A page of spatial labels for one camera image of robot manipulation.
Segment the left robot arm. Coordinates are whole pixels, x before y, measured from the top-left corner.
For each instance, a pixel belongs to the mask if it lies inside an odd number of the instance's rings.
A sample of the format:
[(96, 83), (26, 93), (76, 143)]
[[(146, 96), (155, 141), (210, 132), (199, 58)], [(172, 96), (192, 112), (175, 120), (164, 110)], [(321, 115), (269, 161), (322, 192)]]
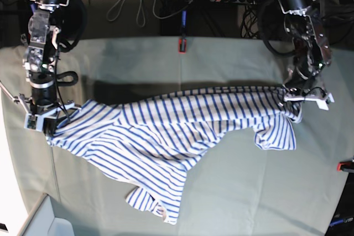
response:
[[(263, 14), (272, 4), (283, 13), (284, 30), (294, 45), (292, 51), (282, 53), (276, 50), (263, 31)], [(283, 82), (284, 101), (315, 102), (319, 109), (329, 110), (334, 98), (325, 88), (321, 72), (331, 65), (332, 53), (317, 0), (265, 0), (258, 13), (258, 29), (263, 43), (273, 55), (293, 59)]]

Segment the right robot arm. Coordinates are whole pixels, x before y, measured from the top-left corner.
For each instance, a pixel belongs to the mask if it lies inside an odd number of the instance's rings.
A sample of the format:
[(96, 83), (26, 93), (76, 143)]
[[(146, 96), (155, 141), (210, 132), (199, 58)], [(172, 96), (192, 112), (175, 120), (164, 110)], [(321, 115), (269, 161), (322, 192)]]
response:
[(60, 54), (79, 43), (87, 25), (82, 0), (29, 0), (35, 9), (28, 22), (29, 40), (23, 57), (26, 81), (31, 95), (9, 95), (25, 111), (24, 128), (53, 135), (59, 123), (70, 121), (74, 101), (64, 102), (60, 87), (78, 83), (75, 71), (58, 72)]

